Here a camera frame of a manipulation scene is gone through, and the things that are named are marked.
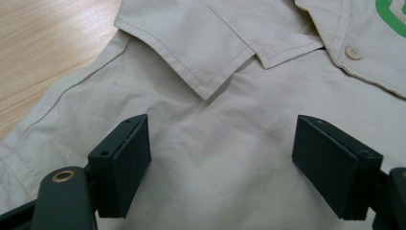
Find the shirt button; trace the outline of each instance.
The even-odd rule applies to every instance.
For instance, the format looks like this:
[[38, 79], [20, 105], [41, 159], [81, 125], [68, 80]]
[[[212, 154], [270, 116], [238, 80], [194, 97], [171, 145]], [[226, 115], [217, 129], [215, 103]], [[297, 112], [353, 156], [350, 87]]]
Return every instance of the shirt button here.
[[352, 59], [352, 60], [358, 60], [358, 59], [361, 59], [361, 57], [362, 57], [361, 52], [357, 48], [352, 47], [352, 46], [346, 47], [346, 56], [347, 56], [347, 58]]

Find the embroidered logo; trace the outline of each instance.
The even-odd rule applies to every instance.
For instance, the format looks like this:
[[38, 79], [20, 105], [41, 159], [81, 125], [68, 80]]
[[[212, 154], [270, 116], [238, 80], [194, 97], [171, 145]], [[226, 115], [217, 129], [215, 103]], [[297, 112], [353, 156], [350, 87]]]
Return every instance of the embroidered logo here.
[[406, 37], [405, 0], [376, 0], [379, 16], [398, 34]]

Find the cloth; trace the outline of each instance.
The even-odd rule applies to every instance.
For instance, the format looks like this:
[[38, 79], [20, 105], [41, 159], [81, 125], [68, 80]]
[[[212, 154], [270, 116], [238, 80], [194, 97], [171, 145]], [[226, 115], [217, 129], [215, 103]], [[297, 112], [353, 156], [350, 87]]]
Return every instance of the cloth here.
[[292, 163], [296, 119], [343, 129], [386, 173], [404, 167], [405, 40], [371, 1], [296, 4], [124, 0], [96, 61], [0, 143], [0, 213], [146, 113], [152, 161], [127, 218], [100, 229], [371, 229], [372, 211], [338, 219]]

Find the beige shirt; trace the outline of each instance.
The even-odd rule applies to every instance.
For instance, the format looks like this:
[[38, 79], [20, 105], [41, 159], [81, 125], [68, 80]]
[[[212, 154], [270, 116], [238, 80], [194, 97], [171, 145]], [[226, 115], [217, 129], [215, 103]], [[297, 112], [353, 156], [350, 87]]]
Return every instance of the beige shirt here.
[[0, 213], [146, 113], [150, 167], [127, 218], [100, 229], [371, 229], [373, 213], [338, 219], [291, 162], [296, 119], [404, 167], [405, 38], [371, 1], [313, 2], [124, 0], [97, 60], [0, 143]]

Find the wood grain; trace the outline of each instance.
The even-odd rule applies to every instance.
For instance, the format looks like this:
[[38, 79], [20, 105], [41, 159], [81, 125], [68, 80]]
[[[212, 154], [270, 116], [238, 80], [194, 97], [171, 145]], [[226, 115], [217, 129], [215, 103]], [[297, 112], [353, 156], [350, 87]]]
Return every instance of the wood grain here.
[[0, 1], [0, 140], [47, 88], [88, 66], [117, 28], [121, 0]]

